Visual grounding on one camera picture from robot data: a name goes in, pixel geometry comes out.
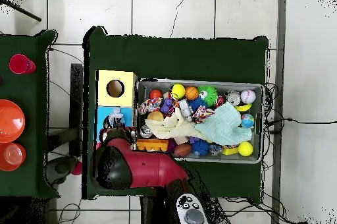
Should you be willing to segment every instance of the orange bowl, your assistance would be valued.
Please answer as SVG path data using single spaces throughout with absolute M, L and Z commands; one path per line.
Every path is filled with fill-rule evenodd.
M 16 140 L 24 131 L 24 125 L 21 108 L 12 101 L 0 99 L 0 143 Z

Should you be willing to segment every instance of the green spiky ball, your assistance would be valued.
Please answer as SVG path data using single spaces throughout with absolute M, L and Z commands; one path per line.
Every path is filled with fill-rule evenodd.
M 198 88 L 199 97 L 205 100 L 207 105 L 213 106 L 218 98 L 217 90 L 212 86 L 200 86 Z

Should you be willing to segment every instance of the red cup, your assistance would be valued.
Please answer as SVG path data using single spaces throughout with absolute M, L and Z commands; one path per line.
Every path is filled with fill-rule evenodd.
M 15 74 L 30 74 L 36 70 L 36 65 L 25 55 L 13 55 L 9 61 L 9 68 Z

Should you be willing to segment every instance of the yellow cube box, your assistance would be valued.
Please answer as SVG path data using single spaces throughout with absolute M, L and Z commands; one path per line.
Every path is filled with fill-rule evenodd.
M 136 80 L 133 72 L 98 70 L 98 106 L 133 107 Z

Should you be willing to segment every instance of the red ball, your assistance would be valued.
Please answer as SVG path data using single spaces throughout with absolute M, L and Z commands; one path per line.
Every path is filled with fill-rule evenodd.
M 161 98 L 163 95 L 161 93 L 160 90 L 152 90 L 150 92 L 150 98 L 153 99 L 153 98 Z

